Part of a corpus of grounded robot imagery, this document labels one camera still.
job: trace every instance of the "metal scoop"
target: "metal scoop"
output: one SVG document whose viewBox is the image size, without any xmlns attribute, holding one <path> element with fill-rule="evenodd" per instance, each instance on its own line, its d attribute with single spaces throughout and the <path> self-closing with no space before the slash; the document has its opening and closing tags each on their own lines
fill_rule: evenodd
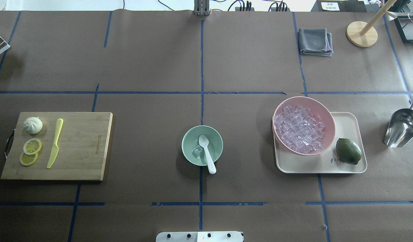
<svg viewBox="0 0 413 242">
<path fill-rule="evenodd" d="M 384 143 L 391 148 L 404 147 L 413 137 L 413 103 L 409 109 L 394 112 L 387 128 Z"/>
</svg>

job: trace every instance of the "bowl of ice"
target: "bowl of ice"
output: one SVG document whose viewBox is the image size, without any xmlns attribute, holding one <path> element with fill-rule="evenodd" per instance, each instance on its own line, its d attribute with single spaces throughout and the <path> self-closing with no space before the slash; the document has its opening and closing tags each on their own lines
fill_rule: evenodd
<svg viewBox="0 0 413 242">
<path fill-rule="evenodd" d="M 274 137 L 297 155 L 318 155 L 335 139 L 336 127 L 329 110 L 315 99 L 295 96 L 284 100 L 272 117 Z"/>
</svg>

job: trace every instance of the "knife handle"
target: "knife handle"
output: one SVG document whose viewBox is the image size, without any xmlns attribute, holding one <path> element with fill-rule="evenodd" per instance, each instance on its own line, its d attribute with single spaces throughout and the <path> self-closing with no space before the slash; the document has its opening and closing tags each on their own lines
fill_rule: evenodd
<svg viewBox="0 0 413 242">
<path fill-rule="evenodd" d="M 62 130 L 62 126 L 63 126 L 63 119 L 59 118 L 56 121 L 56 130 L 54 131 L 54 144 L 57 144 L 57 141 L 59 140 L 59 136 L 60 136 L 60 131 Z"/>
</svg>

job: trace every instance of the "white label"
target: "white label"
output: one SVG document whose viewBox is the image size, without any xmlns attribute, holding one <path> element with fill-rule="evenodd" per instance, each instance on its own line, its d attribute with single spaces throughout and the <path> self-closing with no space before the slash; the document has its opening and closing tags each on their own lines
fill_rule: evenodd
<svg viewBox="0 0 413 242">
<path fill-rule="evenodd" d="M 321 3 L 321 8 L 327 11 L 339 11 L 338 3 Z"/>
</svg>

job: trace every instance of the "white spoon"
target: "white spoon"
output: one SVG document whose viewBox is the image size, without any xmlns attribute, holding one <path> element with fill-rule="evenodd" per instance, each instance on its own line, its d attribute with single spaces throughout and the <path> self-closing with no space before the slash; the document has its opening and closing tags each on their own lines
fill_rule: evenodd
<svg viewBox="0 0 413 242">
<path fill-rule="evenodd" d="M 203 148 L 203 150 L 205 151 L 205 158 L 206 158 L 206 164 L 208 165 L 208 171 L 211 174 L 215 174 L 216 173 L 216 166 L 214 165 L 213 162 L 213 158 L 211 158 L 211 154 L 208 150 L 208 138 L 205 135 L 201 135 L 199 136 L 199 145 Z"/>
</svg>

